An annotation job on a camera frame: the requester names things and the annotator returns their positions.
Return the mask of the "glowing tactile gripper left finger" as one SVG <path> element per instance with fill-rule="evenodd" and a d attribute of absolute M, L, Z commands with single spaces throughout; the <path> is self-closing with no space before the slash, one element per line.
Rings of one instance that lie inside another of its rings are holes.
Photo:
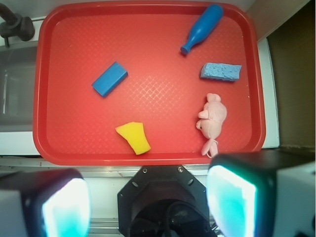
<path fill-rule="evenodd" d="M 0 176 L 2 237 L 85 237 L 91 212 L 88 183 L 76 169 Z"/>

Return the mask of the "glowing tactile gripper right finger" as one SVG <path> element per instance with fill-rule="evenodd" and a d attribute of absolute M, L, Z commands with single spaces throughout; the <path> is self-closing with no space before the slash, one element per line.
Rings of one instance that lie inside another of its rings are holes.
<path fill-rule="evenodd" d="M 207 173 L 206 198 L 226 237 L 313 237 L 315 154 L 271 149 L 217 155 Z"/>

